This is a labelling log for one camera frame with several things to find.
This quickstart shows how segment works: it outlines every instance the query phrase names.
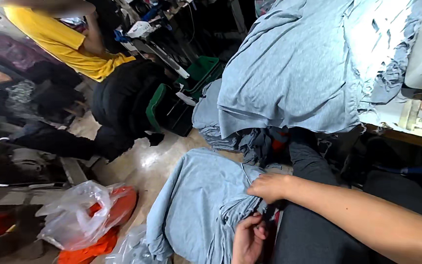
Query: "tiled floor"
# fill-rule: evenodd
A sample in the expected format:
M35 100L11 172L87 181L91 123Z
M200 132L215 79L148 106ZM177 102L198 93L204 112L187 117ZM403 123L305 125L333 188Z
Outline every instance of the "tiled floor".
M92 114L87 112L85 117L74 121L70 131L76 135L94 139L99 127ZM146 223L146 216L152 204L180 157L193 148L208 147L197 130L192 130L186 138L170 132L165 132L165 134L164 141L156 147L149 147L149 141L146 138L139 139L135 141L132 149L113 162L107 164L101 160L92 168L103 185L122 182L134 186L139 192L138 206L130 221L123 227L122 233L131 226ZM224 151L220 153L239 162L243 158L241 153ZM174 262L187 263L178 256L174 257Z

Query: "plastic bag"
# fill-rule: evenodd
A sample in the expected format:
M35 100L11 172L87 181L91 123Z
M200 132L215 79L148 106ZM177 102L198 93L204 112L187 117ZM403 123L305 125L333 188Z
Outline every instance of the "plastic bag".
M112 253L105 257L105 264L167 264L158 261L149 252L145 241L146 225L133 227L121 243L117 243Z
M68 189L35 214L46 215L38 238L68 251L94 245L111 227L126 222L133 211L136 192L122 185L105 187L86 181Z

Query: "person's leg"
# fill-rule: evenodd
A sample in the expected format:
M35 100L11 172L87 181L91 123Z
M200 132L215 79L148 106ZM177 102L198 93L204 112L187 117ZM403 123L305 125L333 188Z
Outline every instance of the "person's leg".
M329 165L316 151L314 133L302 128L291 128L289 132L294 175L338 185ZM369 250L365 245L317 213L289 203L280 221L274 264L369 263Z
M422 188L418 183L401 175L371 171L367 176L363 191L422 215ZM372 257L377 263L394 263L375 252L372 252Z

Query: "blue cloth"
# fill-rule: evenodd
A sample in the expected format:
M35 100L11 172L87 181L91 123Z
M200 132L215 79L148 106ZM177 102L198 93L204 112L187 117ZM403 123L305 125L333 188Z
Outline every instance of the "blue cloth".
M246 128L346 132L403 83L422 0L278 0L222 76L221 137Z
M197 264L228 264L234 230L260 198L246 194L263 171L207 148L185 153L148 217L146 242L158 260L174 252Z

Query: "fabric pile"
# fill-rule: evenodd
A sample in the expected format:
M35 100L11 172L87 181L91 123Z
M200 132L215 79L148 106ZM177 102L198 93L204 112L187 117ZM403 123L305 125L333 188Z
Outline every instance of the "fabric pile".
M230 263L235 226L266 206L246 194L261 173L206 148L185 153L148 214L151 254L159 261L175 252L193 263Z
M422 0L279 0L227 64L221 137L246 128L346 132L398 93Z
M216 150L237 150L240 137L232 133L221 138L219 126L218 95L222 79L217 79L203 88L203 97L193 109L193 127L200 131L203 138Z

